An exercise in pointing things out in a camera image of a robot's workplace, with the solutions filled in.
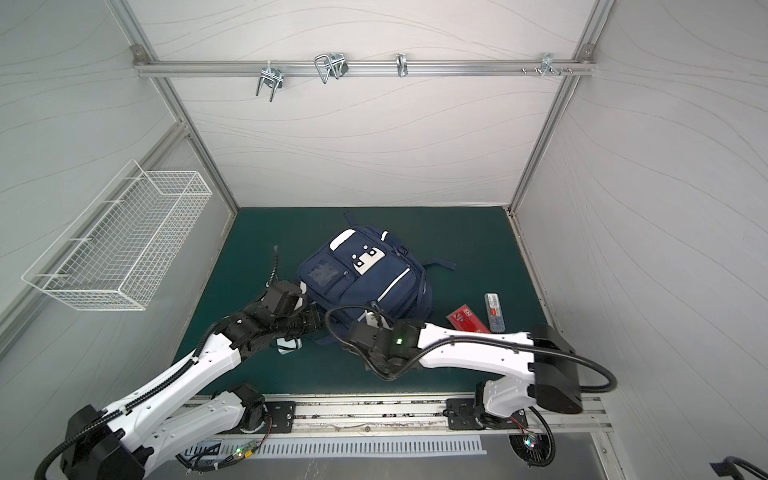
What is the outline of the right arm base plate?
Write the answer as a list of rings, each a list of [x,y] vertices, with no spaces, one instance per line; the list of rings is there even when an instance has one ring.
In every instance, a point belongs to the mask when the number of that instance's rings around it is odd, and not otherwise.
[[[487,413],[481,405],[470,398],[449,398],[442,415],[452,431],[481,430],[528,430],[526,414],[519,410],[509,417],[497,417]]]

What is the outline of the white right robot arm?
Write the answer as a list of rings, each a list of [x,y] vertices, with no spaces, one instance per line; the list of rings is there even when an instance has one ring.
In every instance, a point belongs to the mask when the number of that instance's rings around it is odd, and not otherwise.
[[[480,385],[484,414],[507,418],[524,408],[577,415],[583,394],[613,391],[616,376],[575,352],[554,328],[508,334],[462,332],[432,323],[392,320],[369,306],[344,305],[324,314],[332,337],[384,381],[417,369],[457,368],[498,376]]]

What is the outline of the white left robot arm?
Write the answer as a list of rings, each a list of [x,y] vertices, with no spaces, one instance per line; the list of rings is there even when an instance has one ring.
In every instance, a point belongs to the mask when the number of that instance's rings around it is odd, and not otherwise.
[[[265,399],[248,384],[177,411],[275,341],[300,339],[321,325],[305,286],[270,276],[255,301],[210,325],[189,354],[153,380],[102,410],[87,405],[73,414],[64,441],[42,459],[35,478],[46,478],[57,463],[68,479],[143,479],[214,434],[268,428]]]

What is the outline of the navy blue student backpack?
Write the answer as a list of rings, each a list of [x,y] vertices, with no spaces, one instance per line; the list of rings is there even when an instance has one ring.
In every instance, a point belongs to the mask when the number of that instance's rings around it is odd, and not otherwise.
[[[297,280],[322,312],[331,315],[341,334],[366,318],[362,305],[374,306],[394,320],[427,320],[433,312],[433,289],[426,269],[456,264],[435,258],[421,262],[388,230],[363,225],[350,213],[348,226],[302,262]]]

